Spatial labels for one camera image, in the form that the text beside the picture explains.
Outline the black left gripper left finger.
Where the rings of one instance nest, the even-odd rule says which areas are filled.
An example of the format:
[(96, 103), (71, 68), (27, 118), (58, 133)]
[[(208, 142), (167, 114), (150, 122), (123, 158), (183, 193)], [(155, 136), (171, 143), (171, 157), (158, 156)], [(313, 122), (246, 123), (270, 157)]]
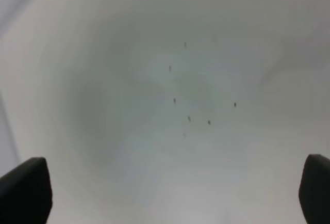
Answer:
[(45, 158), (30, 158), (1, 177), (1, 223), (47, 223), (52, 206)]

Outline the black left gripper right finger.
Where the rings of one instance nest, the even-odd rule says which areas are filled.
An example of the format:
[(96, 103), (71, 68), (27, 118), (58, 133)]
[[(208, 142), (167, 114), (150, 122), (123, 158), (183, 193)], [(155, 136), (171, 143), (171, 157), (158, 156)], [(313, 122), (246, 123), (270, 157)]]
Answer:
[(308, 224), (329, 223), (329, 159), (308, 155), (299, 188), (299, 201)]

